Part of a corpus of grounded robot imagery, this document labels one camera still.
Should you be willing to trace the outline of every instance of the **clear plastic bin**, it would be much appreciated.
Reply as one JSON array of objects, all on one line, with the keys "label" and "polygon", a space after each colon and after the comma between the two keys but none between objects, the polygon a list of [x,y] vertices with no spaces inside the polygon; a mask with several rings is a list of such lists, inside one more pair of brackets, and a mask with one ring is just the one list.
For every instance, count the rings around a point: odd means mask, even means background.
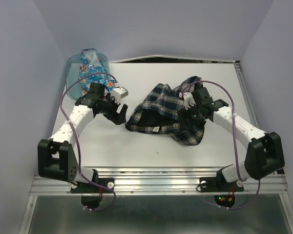
[{"label": "clear plastic bin", "polygon": [[[109,73],[108,61],[105,55],[98,54],[99,58],[101,59],[104,68]],[[80,66],[80,59],[82,55],[74,55],[70,57],[66,62],[66,88],[72,85],[75,81],[79,79],[79,66]],[[77,100],[82,96],[82,85],[80,83],[75,84],[68,92],[67,95],[73,99]]]}]

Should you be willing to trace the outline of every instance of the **clothing tag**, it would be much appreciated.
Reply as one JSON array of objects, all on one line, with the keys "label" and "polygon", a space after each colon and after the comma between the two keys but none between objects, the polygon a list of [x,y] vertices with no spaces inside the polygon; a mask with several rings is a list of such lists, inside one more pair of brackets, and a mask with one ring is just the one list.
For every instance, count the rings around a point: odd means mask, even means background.
[{"label": "clothing tag", "polygon": [[160,130],[160,127],[154,127],[154,128],[153,128],[153,132],[158,133],[159,130]]}]

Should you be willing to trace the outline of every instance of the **navy plaid fabric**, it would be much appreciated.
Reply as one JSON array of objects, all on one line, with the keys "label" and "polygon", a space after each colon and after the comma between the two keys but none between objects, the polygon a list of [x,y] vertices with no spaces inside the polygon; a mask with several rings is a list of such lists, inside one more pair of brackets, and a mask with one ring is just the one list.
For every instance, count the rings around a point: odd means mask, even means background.
[{"label": "navy plaid fabric", "polygon": [[[156,85],[146,99],[136,107],[125,127],[132,132],[169,134],[181,145],[199,144],[203,138],[204,124],[182,131],[178,117],[178,111],[184,107],[183,101],[179,98],[179,93],[188,84],[198,80],[201,80],[201,78],[190,77],[173,90],[171,90],[168,84]],[[193,92],[200,85],[191,85],[187,88],[187,92]],[[160,118],[157,118],[160,120],[155,121],[155,123],[148,121],[148,119],[153,119],[154,116],[158,117],[158,114],[161,115]]]}]

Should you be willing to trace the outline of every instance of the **white tabletop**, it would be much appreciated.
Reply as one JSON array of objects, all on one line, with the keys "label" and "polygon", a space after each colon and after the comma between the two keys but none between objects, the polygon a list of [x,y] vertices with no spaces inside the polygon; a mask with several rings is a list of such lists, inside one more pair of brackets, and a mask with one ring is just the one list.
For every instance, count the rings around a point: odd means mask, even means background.
[{"label": "white tabletop", "polygon": [[[129,91],[129,96],[124,98],[124,103],[128,105],[127,120],[158,83],[167,83],[173,89],[191,76],[200,76],[223,85],[233,97],[236,113],[250,120],[233,64],[114,63],[109,66],[111,74]],[[204,86],[214,100],[221,98],[230,103],[217,86]],[[74,100],[65,97],[63,107],[68,114],[74,103]],[[59,111],[53,132],[63,123],[64,117]],[[102,115],[97,115],[86,126],[79,139],[83,166],[212,167],[234,163],[231,134],[209,120],[203,140],[197,146],[181,146],[168,135],[130,132],[125,125],[116,126]],[[246,150],[239,142],[238,152],[239,159],[244,160]]]}]

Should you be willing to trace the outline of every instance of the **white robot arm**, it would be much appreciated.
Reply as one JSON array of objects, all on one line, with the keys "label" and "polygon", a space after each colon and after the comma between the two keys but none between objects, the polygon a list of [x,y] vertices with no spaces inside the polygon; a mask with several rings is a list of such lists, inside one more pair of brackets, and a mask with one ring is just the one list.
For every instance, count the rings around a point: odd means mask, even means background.
[{"label": "white robot arm", "polygon": [[[128,106],[123,105],[117,113],[121,100],[128,95],[128,90],[115,87],[110,94],[104,97],[105,86],[91,83],[89,93],[80,97],[62,127],[48,140],[42,139],[38,144],[38,170],[39,175],[45,178],[67,182],[88,183],[78,170],[78,163],[74,154],[75,138],[70,123],[74,126],[77,137],[80,136],[86,125],[96,116],[103,114],[116,125],[126,122]],[[95,169],[82,167],[83,175],[98,182],[98,172]]]},{"label": "white robot arm", "polygon": [[[200,124],[206,119],[233,134],[232,109],[223,100],[214,101],[202,85],[192,93],[184,93],[184,108],[179,111],[182,129]],[[261,178],[284,167],[280,136],[266,133],[234,114],[236,139],[247,149],[245,161],[239,162],[241,179]],[[202,177],[201,192],[227,192],[239,180],[236,164],[222,168],[216,177]]]}]

